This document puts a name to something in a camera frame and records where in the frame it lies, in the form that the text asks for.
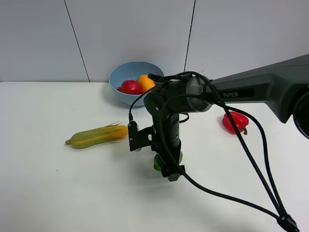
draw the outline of red bell pepper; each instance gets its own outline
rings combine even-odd
[[[238,112],[231,112],[232,118],[235,121],[235,124],[240,132],[244,131],[244,134],[247,134],[246,126],[249,124],[249,120],[245,115],[242,115]],[[230,122],[227,114],[224,115],[222,119],[222,123],[225,126],[225,128],[230,132],[231,134],[236,134],[232,123]]]

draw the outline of yellow corn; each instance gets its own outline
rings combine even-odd
[[[66,145],[81,149],[94,144],[106,143],[124,138],[127,135],[127,126],[111,124],[105,127],[86,130],[74,134]]]

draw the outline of robotic arm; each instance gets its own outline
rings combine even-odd
[[[153,125],[139,130],[132,114],[129,114],[130,151],[150,146],[157,153],[155,169],[158,168],[169,181],[177,181],[181,174],[185,175],[184,165],[176,166],[175,163],[180,163],[182,158],[179,114],[205,112],[218,102],[264,102],[282,123],[286,123],[293,114],[296,127],[309,138],[309,54],[216,80],[208,80],[196,72],[168,77],[148,76],[161,82],[144,98]],[[283,211],[279,209],[280,216],[272,216],[286,231],[298,232],[281,200],[278,202]],[[245,204],[259,209],[259,206]]]

